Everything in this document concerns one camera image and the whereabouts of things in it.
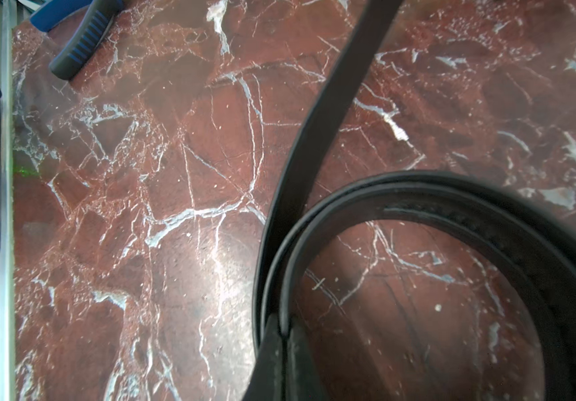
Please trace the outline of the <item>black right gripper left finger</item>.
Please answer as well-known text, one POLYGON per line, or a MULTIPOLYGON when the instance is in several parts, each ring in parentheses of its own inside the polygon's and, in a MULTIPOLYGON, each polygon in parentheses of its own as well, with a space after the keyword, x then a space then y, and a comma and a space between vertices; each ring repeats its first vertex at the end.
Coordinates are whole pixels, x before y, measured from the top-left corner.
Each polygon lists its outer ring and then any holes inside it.
POLYGON ((279 319, 271 314, 257 354, 244 401, 280 401, 284 399, 284 338, 279 319))

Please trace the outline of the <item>black belt with buckle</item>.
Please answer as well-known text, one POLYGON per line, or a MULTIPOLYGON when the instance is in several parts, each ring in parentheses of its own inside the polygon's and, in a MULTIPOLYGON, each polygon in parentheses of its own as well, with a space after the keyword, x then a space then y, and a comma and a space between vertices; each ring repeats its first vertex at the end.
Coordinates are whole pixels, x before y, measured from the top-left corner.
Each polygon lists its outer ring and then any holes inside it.
POLYGON ((576 234, 513 193, 447 171, 408 170, 351 183, 306 207, 322 162, 400 8, 370 1, 285 164, 259 246, 252 296, 257 354, 271 314, 287 342, 296 285, 347 228, 374 220, 435 227, 483 254, 513 284, 538 332, 547 400, 576 400, 576 234))

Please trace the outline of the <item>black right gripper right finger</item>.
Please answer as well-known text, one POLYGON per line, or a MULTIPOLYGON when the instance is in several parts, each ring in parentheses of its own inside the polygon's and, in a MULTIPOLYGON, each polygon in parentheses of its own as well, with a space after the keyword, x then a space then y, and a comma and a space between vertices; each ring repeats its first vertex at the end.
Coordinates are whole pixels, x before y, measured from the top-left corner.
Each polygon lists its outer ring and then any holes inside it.
POLYGON ((292 326, 287 342, 286 399, 294 401, 328 399, 306 332, 300 325, 292 326))

